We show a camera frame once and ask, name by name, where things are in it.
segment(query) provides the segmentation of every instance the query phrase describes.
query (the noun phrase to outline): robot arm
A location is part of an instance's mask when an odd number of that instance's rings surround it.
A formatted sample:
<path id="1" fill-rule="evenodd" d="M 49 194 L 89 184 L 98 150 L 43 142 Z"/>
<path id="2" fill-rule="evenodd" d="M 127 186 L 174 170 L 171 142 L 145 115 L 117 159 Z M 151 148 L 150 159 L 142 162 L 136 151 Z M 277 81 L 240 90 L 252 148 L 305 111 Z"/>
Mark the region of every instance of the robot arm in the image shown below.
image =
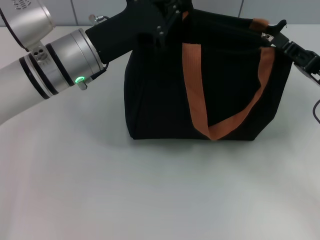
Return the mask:
<path id="1" fill-rule="evenodd" d="M 0 125 L 69 87 L 87 89 L 138 40 L 164 47 L 186 6 L 181 0 L 127 0 L 118 15 L 43 45 L 55 24 L 40 0 L 1 1 L 8 30 L 29 54 L 0 70 Z"/>

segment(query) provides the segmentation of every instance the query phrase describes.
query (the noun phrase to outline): green led light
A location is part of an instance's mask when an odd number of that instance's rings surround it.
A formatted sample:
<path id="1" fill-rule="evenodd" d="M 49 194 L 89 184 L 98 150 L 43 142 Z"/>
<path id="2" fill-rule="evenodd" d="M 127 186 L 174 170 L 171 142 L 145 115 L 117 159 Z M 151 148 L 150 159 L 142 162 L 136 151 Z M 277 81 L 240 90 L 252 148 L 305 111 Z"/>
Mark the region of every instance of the green led light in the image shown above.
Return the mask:
<path id="1" fill-rule="evenodd" d="M 85 77 L 84 76 L 80 76 L 75 80 L 75 83 L 78 84 L 78 83 L 81 83 L 84 80 L 85 80 Z"/>

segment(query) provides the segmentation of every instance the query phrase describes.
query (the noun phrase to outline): orange strap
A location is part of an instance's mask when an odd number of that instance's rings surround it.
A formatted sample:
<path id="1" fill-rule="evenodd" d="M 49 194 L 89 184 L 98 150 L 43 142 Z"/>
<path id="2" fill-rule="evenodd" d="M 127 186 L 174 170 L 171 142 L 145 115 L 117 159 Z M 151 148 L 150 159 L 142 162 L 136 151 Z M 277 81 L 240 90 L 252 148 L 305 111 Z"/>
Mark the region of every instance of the orange strap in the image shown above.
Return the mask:
<path id="1" fill-rule="evenodd" d="M 208 116 L 202 82 L 201 61 L 201 45 L 183 43 L 182 65 L 184 83 L 187 92 L 192 123 L 194 128 L 200 133 L 215 141 L 225 137 L 238 128 L 246 119 L 253 106 L 261 98 L 268 84 L 273 63 L 275 61 L 275 49 L 273 47 L 261 48 L 261 59 L 258 68 L 258 78 L 261 87 L 255 93 L 249 105 L 236 115 L 210 127 L 208 127 Z"/>

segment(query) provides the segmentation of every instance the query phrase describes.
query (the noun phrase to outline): black bag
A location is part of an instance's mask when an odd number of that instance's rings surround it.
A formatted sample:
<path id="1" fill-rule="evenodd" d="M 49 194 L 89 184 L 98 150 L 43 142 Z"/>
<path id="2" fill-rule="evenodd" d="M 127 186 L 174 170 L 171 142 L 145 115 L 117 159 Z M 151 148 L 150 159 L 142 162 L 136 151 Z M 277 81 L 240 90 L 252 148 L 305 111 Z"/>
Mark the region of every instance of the black bag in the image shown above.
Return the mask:
<path id="1" fill-rule="evenodd" d="M 274 119 L 292 60 L 262 39 L 268 26 L 200 10 L 184 13 L 177 41 L 162 52 L 140 44 L 125 83 L 133 139 L 254 140 Z"/>

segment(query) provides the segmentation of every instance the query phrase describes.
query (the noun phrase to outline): white tabletop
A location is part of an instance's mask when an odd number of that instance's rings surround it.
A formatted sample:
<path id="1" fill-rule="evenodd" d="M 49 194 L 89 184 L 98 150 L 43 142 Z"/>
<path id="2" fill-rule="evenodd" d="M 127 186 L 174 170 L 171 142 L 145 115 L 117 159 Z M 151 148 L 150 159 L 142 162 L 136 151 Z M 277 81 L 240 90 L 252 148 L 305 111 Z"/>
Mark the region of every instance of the white tabletop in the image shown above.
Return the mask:
<path id="1" fill-rule="evenodd" d="M 283 32 L 320 53 L 320 25 Z M 0 36 L 2 68 L 26 52 Z M 254 142 L 133 141 L 128 58 L 0 126 L 1 240 L 320 239 L 320 87 L 292 68 Z"/>

